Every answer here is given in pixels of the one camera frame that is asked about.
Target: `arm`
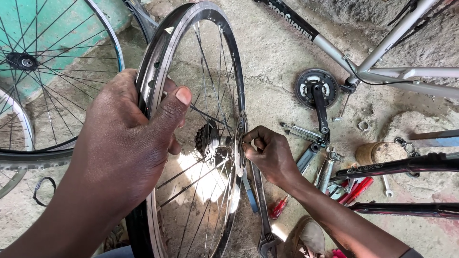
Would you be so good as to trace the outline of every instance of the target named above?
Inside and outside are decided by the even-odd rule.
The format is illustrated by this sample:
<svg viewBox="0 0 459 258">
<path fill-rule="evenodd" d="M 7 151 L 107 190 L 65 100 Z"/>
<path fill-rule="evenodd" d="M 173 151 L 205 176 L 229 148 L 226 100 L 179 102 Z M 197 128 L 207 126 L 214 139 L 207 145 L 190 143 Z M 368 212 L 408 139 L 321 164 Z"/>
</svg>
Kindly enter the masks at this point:
<svg viewBox="0 0 459 258">
<path fill-rule="evenodd" d="M 151 118 L 137 107 L 136 71 L 107 83 L 86 112 L 72 161 L 49 206 L 0 258 L 90 257 L 109 232 L 151 193 L 181 147 L 174 130 L 191 102 L 167 80 L 168 96 Z"/>
<path fill-rule="evenodd" d="M 243 139 L 246 157 L 294 197 L 347 257 L 399 258 L 410 247 L 320 192 L 301 176 L 285 136 L 258 126 Z M 258 148 L 248 144 L 254 141 Z"/>
</svg>

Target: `brown shoe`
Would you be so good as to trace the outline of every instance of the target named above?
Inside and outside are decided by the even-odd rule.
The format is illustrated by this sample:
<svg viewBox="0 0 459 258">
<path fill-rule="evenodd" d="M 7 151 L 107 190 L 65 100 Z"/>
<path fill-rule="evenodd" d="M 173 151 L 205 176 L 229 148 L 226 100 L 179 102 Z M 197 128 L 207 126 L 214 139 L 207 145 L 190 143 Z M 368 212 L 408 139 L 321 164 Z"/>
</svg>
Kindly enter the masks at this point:
<svg viewBox="0 0 459 258">
<path fill-rule="evenodd" d="M 325 237 L 320 225 L 311 217 L 300 220 L 293 236 L 294 258 L 320 258 L 325 254 Z"/>
</svg>

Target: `silver bicycle frame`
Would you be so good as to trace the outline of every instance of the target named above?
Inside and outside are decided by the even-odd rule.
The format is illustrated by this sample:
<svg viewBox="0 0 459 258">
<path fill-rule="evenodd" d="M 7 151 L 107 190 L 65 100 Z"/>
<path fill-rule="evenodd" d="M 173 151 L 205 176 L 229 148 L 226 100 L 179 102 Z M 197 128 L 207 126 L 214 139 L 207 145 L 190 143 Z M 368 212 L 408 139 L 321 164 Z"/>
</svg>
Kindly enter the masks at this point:
<svg viewBox="0 0 459 258">
<path fill-rule="evenodd" d="M 255 0 L 261 1 L 273 9 L 279 16 L 290 23 L 300 33 L 305 35 L 349 74 L 347 82 L 353 84 L 358 81 L 354 72 L 359 78 L 374 83 L 393 83 L 389 86 L 410 90 L 419 93 L 459 99 L 459 88 L 438 84 L 423 83 L 418 80 L 407 80 L 411 77 L 450 77 L 459 78 L 459 67 L 388 67 L 371 68 L 390 47 L 392 47 L 403 35 L 413 26 L 413 24 L 423 16 L 437 0 L 419 0 L 413 11 L 408 14 L 395 26 L 392 31 L 384 38 L 379 46 L 359 65 L 356 66 L 347 56 L 337 47 L 329 42 L 325 37 L 318 33 L 310 24 L 297 15 L 281 0 Z"/>
</svg>

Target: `fingernail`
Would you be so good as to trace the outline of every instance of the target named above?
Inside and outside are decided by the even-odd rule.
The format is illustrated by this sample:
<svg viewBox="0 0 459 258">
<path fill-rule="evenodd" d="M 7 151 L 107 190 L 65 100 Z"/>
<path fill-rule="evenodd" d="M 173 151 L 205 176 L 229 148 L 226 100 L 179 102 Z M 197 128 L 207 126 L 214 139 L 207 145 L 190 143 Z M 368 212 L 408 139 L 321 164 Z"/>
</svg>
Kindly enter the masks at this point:
<svg viewBox="0 0 459 258">
<path fill-rule="evenodd" d="M 175 96 L 185 105 L 191 102 L 191 91 L 187 87 L 181 87 Z"/>
</svg>

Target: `hand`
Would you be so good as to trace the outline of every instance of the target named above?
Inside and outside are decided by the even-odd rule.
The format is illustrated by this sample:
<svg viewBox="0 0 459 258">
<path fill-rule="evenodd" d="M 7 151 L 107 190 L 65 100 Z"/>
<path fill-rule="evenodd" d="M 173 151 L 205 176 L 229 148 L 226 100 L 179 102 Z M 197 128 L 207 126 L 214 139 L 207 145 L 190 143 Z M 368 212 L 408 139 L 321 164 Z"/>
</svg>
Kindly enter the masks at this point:
<svg viewBox="0 0 459 258">
<path fill-rule="evenodd" d="M 285 189 L 301 175 L 285 136 L 259 125 L 242 140 L 246 158 L 255 163 L 270 183 Z M 257 150 L 247 143 L 252 140 Z"/>
<path fill-rule="evenodd" d="M 105 212 L 127 215 L 155 187 L 168 152 L 180 153 L 174 130 L 185 123 L 190 90 L 166 80 L 169 94 L 148 121 L 137 107 L 135 76 L 134 69 L 122 71 L 90 104 L 53 200 L 90 200 Z"/>
</svg>

